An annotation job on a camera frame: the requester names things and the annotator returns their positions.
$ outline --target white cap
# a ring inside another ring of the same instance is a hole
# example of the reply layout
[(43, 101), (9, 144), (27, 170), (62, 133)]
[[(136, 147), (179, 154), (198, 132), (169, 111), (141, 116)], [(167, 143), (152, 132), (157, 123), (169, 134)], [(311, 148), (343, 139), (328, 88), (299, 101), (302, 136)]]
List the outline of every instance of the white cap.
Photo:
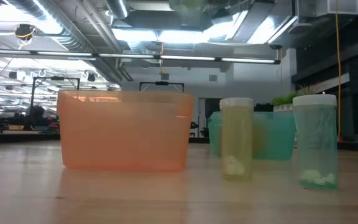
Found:
[(219, 102), (219, 107), (227, 108), (231, 106), (245, 106), (254, 108), (254, 100), (250, 98), (226, 98)]
[(330, 94), (317, 94), (297, 96), (292, 100), (293, 106), (301, 105), (333, 105), (336, 106), (336, 96)]

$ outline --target wall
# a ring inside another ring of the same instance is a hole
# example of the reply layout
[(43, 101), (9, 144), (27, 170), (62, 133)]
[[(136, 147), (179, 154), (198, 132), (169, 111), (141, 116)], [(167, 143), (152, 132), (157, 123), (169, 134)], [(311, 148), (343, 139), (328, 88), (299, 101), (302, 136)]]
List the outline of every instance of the wall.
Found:
[[(124, 83), (123, 90), (139, 90), (139, 82), (160, 81), (159, 68), (128, 67), (135, 80)], [(200, 98), (248, 97), (254, 103), (269, 103), (274, 96), (287, 95), (294, 90), (290, 77), (296, 73), (296, 52), (288, 49), (281, 65), (235, 63), (226, 73), (218, 68), (163, 68), (170, 74), (169, 82), (185, 84), (185, 92), (195, 97), (193, 121), (198, 122)], [(209, 82), (209, 75), (217, 75), (217, 82)], [(147, 90), (178, 91), (172, 86), (152, 86)]]

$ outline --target table surface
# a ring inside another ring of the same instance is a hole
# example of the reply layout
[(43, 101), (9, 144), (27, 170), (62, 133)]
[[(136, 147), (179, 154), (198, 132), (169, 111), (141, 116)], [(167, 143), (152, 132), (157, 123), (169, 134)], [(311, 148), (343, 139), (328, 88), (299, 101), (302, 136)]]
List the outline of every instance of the table surface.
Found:
[(0, 223), (358, 223), (358, 152), (339, 153), (338, 190), (309, 190), (296, 161), (223, 180), (208, 147), (191, 144), (172, 174), (69, 170), (58, 141), (0, 144)]

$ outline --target plastic container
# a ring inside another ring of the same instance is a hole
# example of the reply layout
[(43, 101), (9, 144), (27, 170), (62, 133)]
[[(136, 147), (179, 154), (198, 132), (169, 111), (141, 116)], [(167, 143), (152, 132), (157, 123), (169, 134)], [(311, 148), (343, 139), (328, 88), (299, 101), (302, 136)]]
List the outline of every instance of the plastic container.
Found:
[(225, 179), (251, 178), (252, 117), (254, 100), (226, 98), (219, 102), (222, 111), (222, 162)]
[(149, 91), (59, 91), (63, 164), (73, 169), (181, 171), (193, 97)]
[(253, 159), (292, 158), (295, 138), (292, 111), (255, 112), (252, 132)]
[(293, 106), (301, 185), (307, 188), (336, 189), (336, 96), (298, 96), (293, 99)]
[(221, 135), (222, 135), (222, 113), (220, 111), (212, 113), (208, 119), (209, 129), (209, 148), (211, 157), (222, 157)]

